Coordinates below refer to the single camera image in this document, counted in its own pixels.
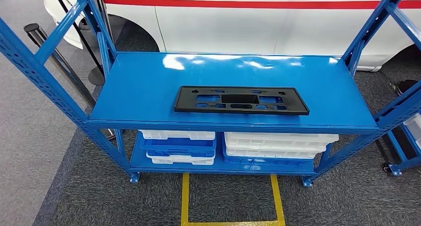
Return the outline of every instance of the caster wheel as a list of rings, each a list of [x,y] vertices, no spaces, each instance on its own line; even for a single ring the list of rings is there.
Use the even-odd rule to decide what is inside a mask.
[[[383,170],[388,172],[388,173],[392,173],[392,170],[389,167],[390,163],[384,163],[383,164]]]

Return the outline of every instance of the perforated upright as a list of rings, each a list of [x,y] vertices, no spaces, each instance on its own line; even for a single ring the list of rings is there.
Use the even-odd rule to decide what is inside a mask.
[[[421,48],[421,33],[398,9],[400,0],[382,0],[342,58],[117,52],[93,0],[77,0],[34,55],[0,19],[0,51],[68,116],[114,163],[137,182],[139,172],[284,174],[303,176],[304,186],[348,159],[421,109],[421,83],[372,116],[352,77],[363,48],[392,16]],[[91,115],[86,115],[44,67],[44,63],[84,12],[98,39],[106,83]],[[294,87],[307,104],[308,116],[175,112],[180,86]],[[116,129],[117,148],[99,129]],[[216,132],[358,134],[318,167],[241,165],[223,161],[221,133],[213,165],[153,164],[140,147],[138,133],[130,160],[125,157],[122,129],[195,130]]]

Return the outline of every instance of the stanchion base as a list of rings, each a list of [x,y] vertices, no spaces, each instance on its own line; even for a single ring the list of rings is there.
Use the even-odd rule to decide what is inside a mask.
[[[396,87],[396,92],[398,93],[398,95],[402,95],[405,91],[410,89],[416,83],[418,83],[418,81],[412,79],[403,80],[399,82],[398,86]]]
[[[100,129],[100,131],[108,140],[116,138],[116,133],[112,129]]]
[[[95,67],[89,72],[88,80],[93,85],[104,85],[105,79],[98,67]]]

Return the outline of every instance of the lower shelf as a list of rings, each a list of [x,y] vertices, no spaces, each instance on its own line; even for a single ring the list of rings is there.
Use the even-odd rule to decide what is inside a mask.
[[[192,165],[190,163],[154,164],[146,157],[146,150],[140,147],[142,135],[138,134],[131,159],[131,170],[139,172],[173,172],[173,173],[206,173],[206,174],[271,174],[278,175],[314,175],[313,166],[291,168],[282,165],[242,165],[223,161],[222,135],[216,136],[216,152],[213,165]]]

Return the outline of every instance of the gray carpet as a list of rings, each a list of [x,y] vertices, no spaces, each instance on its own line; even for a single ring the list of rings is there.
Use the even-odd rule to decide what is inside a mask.
[[[126,23],[117,48],[156,50],[145,46],[143,32],[134,28]],[[419,79],[420,64],[419,52],[409,49],[378,73],[358,72],[355,81],[370,110],[375,112],[396,97],[393,83]],[[128,154],[135,134],[124,133]],[[335,149],[352,138],[341,136]],[[319,178],[313,188],[303,188],[299,177],[278,176],[286,225],[419,226],[421,168],[392,177],[381,165],[393,160],[396,154],[390,143],[380,139]],[[129,184],[127,176],[83,137],[52,217],[46,215],[38,225],[180,225],[181,178],[181,174],[144,173],[139,184]],[[47,209],[43,207],[39,215]],[[275,219],[268,176],[190,176],[190,222]]]

